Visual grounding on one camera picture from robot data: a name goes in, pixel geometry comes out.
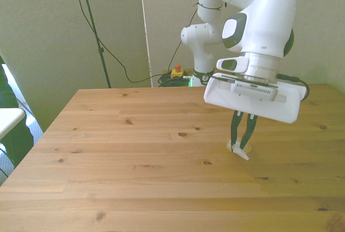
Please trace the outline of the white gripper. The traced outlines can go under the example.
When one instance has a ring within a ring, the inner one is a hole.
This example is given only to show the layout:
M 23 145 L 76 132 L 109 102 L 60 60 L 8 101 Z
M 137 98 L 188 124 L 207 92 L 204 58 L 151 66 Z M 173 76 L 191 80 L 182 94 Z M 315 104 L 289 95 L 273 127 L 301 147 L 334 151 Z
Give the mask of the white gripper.
M 231 149 L 237 142 L 243 112 L 248 113 L 246 130 L 240 141 L 240 148 L 244 149 L 254 132 L 258 116 L 285 123 L 295 122 L 306 91 L 306 87 L 291 83 L 263 86 L 240 81 L 233 75 L 216 73 L 206 86 L 204 101 L 235 110 L 231 122 Z

